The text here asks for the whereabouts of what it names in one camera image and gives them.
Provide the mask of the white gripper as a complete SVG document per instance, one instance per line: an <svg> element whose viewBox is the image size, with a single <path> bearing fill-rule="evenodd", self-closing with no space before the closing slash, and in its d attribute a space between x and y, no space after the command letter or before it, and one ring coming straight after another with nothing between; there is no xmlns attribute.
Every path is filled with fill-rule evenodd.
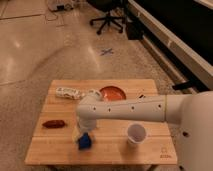
<svg viewBox="0 0 213 171"><path fill-rule="evenodd" d="M88 133L97 127L97 121L79 118L78 127L79 127L79 130L81 133ZM81 134L78 131L77 132L73 131L73 133L72 133L73 142L77 143L80 136L81 136Z"/></svg>

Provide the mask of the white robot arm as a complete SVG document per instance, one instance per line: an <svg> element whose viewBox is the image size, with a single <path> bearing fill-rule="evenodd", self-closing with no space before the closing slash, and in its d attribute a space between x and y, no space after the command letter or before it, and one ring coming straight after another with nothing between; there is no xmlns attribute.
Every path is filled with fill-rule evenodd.
<svg viewBox="0 0 213 171"><path fill-rule="evenodd" d="M76 115L82 132L93 130L98 119L179 124L178 165L184 171L213 171L213 91L103 101L91 90Z"/></svg>

